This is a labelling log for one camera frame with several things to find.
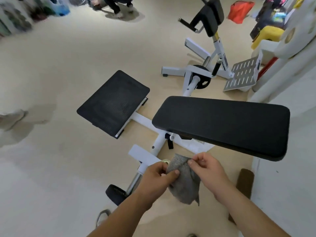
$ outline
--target person's left arm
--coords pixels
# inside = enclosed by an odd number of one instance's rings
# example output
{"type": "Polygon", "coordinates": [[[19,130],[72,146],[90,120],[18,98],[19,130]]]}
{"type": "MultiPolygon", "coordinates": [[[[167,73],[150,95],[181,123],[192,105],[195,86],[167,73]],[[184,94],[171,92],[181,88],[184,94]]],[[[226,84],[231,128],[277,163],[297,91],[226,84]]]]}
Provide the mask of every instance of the person's left arm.
{"type": "Polygon", "coordinates": [[[161,176],[167,166],[164,162],[149,166],[136,191],[87,237],[132,237],[142,215],[179,176],[179,170],[161,176]]]}

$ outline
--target black pants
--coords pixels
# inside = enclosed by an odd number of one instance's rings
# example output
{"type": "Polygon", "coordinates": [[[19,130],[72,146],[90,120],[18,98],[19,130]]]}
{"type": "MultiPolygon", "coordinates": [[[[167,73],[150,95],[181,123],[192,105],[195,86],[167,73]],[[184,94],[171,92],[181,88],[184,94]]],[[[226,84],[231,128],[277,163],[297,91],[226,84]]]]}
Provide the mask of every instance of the black pants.
{"type": "MultiPolygon", "coordinates": [[[[104,1],[110,8],[113,9],[115,14],[117,14],[121,11],[120,7],[118,5],[116,5],[114,0],[104,0],[104,1]]],[[[132,3],[128,2],[126,5],[129,7],[130,5],[132,5],[132,3]]]]}

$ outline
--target brown object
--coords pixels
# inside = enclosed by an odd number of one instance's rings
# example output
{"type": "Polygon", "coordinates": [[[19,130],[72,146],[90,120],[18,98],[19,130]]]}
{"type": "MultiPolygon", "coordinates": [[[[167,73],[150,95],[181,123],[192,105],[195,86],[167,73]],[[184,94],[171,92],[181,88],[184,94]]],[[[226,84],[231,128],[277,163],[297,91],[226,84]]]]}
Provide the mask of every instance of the brown object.
{"type": "MultiPolygon", "coordinates": [[[[247,169],[241,169],[236,188],[243,193],[248,199],[251,197],[251,190],[252,190],[252,185],[253,185],[253,180],[255,178],[255,175],[252,171],[247,170],[247,169]]],[[[229,214],[228,220],[231,221],[232,223],[236,224],[232,216],[229,214]]]]}

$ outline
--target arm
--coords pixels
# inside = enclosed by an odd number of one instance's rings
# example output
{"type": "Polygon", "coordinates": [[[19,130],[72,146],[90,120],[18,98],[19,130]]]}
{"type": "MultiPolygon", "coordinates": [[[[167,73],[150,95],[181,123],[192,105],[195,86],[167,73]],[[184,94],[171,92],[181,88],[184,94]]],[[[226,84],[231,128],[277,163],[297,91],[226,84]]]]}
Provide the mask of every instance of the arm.
{"type": "Polygon", "coordinates": [[[164,162],[149,166],[136,191],[87,237],[132,237],[142,215],[179,176],[178,170],[161,176],[167,166],[164,162]]]}
{"type": "Polygon", "coordinates": [[[188,161],[215,198],[227,207],[244,237],[290,237],[228,179],[222,165],[207,153],[188,161]]]}

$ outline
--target person's right arm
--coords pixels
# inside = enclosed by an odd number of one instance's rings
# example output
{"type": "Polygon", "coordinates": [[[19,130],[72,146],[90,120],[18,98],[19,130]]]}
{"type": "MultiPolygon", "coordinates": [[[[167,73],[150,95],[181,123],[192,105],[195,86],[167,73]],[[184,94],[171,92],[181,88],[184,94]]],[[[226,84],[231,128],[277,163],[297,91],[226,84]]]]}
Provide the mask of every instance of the person's right arm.
{"type": "Polygon", "coordinates": [[[227,207],[244,237],[290,237],[228,179],[224,168],[208,153],[195,155],[188,164],[215,198],[227,207]]]}

